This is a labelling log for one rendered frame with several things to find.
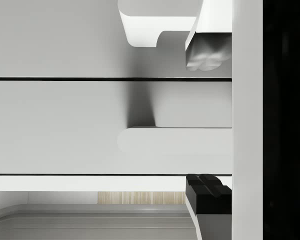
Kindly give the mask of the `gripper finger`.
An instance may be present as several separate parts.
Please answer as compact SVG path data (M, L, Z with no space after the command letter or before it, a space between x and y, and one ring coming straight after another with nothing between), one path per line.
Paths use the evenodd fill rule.
M212 71L232 57L232 0L202 0L185 41L188 71Z
M232 240L232 190L212 174L187 174L185 204L198 240Z

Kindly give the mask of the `white cabinet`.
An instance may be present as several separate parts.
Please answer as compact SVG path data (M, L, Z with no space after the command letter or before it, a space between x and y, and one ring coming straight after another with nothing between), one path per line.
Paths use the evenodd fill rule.
M0 176L226 176L232 58L186 69L202 0L0 0Z

